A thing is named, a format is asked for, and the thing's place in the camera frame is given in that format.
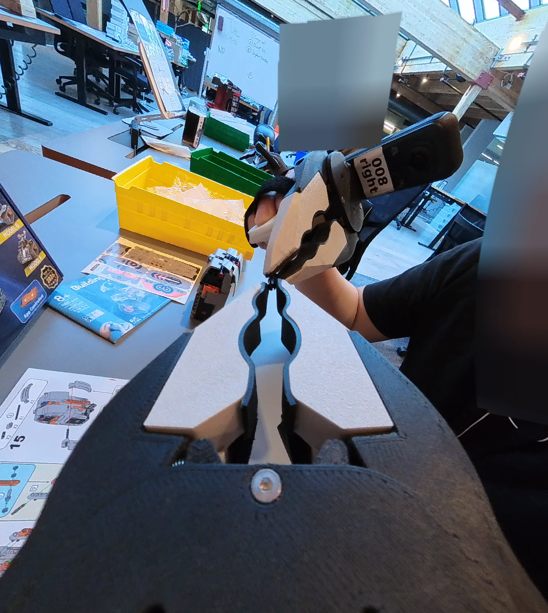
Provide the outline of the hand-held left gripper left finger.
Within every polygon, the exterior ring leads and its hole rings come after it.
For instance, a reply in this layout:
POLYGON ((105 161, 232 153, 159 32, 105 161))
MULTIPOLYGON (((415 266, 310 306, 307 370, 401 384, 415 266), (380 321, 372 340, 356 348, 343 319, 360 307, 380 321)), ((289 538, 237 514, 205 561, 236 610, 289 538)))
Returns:
POLYGON ((259 283, 198 326, 144 427, 209 439, 228 462, 247 463, 257 425, 255 364, 267 284, 259 283))

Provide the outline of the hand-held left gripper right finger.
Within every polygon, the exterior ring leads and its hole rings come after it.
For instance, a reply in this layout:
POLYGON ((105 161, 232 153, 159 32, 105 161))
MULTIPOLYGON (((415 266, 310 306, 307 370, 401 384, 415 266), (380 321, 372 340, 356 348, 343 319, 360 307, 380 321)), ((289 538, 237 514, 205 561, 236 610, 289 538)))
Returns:
POLYGON ((326 440, 391 433, 394 425, 355 340, 344 325, 285 281, 277 281, 283 373, 279 433, 294 464, 308 464, 326 440))

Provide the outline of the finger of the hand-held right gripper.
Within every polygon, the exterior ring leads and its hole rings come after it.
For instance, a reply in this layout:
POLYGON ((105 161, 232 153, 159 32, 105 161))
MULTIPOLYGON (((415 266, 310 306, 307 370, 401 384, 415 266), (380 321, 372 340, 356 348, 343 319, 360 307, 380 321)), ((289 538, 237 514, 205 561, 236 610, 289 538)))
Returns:
POLYGON ((281 201, 265 253, 263 274, 283 276, 283 267, 296 257, 301 240, 312 230, 314 216, 329 208, 325 181, 317 173, 301 191, 281 201))
POLYGON ((344 263, 353 255, 357 233, 348 231, 337 221, 319 224, 309 233, 293 260, 283 267, 283 279, 296 284, 344 263))

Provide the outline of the black-legged standing desk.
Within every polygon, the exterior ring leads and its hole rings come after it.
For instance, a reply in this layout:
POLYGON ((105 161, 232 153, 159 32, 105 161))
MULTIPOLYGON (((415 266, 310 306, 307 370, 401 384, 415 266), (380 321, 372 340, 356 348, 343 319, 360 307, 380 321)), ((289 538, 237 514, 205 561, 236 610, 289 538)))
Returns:
POLYGON ((4 90, 0 91, 0 109, 20 117, 30 119, 41 125, 52 126, 53 123, 31 113, 22 111, 19 99, 18 80, 27 66, 15 70, 12 41, 30 43, 33 47, 45 45, 45 34, 59 35, 60 30, 35 17, 19 16, 0 5, 0 66, 4 90))

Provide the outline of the person's right hand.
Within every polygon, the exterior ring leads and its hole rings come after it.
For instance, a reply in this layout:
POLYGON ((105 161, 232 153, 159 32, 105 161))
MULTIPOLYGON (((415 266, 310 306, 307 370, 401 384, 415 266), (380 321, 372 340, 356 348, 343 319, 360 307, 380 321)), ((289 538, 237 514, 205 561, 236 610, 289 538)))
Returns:
POLYGON ((284 198, 284 194, 270 192, 264 194, 258 201, 256 209, 247 217, 247 229, 254 226, 262 226, 278 213, 279 205, 284 198))

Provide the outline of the green plastic bin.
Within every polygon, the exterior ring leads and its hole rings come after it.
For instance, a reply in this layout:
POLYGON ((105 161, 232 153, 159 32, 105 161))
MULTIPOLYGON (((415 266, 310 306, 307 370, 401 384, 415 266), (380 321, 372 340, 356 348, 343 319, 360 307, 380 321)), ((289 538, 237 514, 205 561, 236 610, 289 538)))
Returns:
POLYGON ((191 153, 190 171, 251 196, 273 178, 270 173, 212 148, 191 153))
POLYGON ((203 134, 237 151, 245 152, 253 144, 254 126, 210 113, 203 134))

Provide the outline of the grey toy robot assembly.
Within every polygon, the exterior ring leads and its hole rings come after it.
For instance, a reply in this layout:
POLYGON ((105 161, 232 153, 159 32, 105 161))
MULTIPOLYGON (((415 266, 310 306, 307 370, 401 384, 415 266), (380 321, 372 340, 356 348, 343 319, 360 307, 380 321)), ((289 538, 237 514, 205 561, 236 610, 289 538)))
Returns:
POLYGON ((193 320, 205 321, 224 307, 235 293, 242 265, 242 254, 233 248, 218 248, 209 255, 191 311, 193 320))

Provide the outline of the clear plastic bags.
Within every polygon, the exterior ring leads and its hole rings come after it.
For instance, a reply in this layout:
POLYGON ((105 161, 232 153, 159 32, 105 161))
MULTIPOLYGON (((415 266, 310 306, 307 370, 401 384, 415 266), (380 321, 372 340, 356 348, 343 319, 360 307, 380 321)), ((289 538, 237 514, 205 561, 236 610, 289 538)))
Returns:
POLYGON ((245 217, 246 208, 242 199, 214 196, 201 183, 182 181, 178 176, 171 186, 152 186, 147 190, 235 224, 241 224, 245 217))

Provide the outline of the person's black shirt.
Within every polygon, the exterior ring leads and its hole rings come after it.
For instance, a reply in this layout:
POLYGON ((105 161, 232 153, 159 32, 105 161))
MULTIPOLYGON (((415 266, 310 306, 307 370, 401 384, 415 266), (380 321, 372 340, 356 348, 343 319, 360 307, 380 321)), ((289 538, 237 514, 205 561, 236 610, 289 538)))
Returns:
POLYGON ((475 315, 481 239, 363 290, 372 324, 409 337, 401 372, 468 453, 513 552, 548 601, 548 425, 478 409, 475 315))

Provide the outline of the printed sticker sheet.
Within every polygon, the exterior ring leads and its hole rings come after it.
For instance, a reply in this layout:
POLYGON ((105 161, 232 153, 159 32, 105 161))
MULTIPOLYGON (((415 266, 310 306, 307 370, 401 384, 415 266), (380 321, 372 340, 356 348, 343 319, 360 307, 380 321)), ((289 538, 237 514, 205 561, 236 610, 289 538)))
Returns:
POLYGON ((202 267, 118 238, 82 272, 116 280, 185 304, 202 267))

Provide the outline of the large yellow plastic bin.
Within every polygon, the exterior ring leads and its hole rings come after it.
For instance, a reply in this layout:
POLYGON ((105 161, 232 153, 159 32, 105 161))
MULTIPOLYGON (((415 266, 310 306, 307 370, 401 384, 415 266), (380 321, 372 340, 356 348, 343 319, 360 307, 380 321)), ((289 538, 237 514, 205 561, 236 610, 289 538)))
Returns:
POLYGON ((151 191, 171 188, 175 183, 193 188, 202 184, 214 198, 241 199, 247 207, 252 196, 203 178, 170 163, 159 163, 151 156, 136 161, 112 177, 117 197, 119 226, 137 234, 163 241, 199 254, 214 253, 217 248, 234 248, 251 260, 242 224, 235 224, 179 203, 151 191))

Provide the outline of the dark box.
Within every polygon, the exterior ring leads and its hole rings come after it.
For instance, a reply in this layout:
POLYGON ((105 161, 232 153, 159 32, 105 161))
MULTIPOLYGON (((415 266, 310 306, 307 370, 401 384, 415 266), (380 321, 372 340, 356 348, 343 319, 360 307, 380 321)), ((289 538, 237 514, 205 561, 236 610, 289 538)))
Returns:
POLYGON ((186 111, 185 126, 181 141, 197 149, 200 145, 208 114, 205 107, 190 105, 186 111))

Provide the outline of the whiteboard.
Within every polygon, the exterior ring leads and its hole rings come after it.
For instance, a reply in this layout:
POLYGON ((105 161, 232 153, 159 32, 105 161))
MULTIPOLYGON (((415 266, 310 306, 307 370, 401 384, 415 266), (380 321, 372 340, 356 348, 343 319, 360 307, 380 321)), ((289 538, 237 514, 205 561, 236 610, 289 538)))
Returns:
POLYGON ((244 96, 275 110, 278 101, 279 43, 218 5, 206 74, 218 74, 244 96))

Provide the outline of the wooden board on stand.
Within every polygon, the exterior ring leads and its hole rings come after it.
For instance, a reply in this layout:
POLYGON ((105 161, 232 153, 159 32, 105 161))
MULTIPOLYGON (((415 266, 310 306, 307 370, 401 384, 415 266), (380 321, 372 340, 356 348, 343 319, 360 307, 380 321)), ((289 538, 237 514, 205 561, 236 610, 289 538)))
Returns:
POLYGON ((140 59, 160 114, 165 119, 186 119, 186 108, 171 63, 143 1, 122 1, 122 3, 136 27, 140 59))

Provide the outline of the row of black office chairs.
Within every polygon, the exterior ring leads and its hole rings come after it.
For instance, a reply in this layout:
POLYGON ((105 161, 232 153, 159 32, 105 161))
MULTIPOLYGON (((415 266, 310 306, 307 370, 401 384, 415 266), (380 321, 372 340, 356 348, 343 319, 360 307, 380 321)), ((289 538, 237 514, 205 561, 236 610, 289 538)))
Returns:
POLYGON ((103 115, 101 99, 108 101, 114 114, 120 107, 136 113, 147 109, 138 97, 149 91, 146 76, 139 72, 140 62, 124 57, 102 45, 87 44, 83 39, 63 42, 55 38, 55 50, 75 63, 73 75, 60 75, 56 79, 56 96, 77 103, 103 115))

